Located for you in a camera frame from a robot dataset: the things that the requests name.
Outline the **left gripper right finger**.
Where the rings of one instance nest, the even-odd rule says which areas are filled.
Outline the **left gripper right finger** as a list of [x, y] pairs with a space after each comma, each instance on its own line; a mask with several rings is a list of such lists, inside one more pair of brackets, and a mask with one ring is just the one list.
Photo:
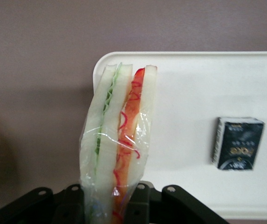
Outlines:
[[224, 218], [178, 185], [156, 190], [140, 182], [126, 209], [125, 224], [226, 224]]

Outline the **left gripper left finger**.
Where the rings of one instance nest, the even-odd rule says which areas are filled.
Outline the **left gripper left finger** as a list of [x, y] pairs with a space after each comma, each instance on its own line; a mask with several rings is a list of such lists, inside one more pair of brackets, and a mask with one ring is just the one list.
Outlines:
[[84, 224], [84, 191], [73, 184], [58, 193], [35, 188], [0, 209], [0, 224]]

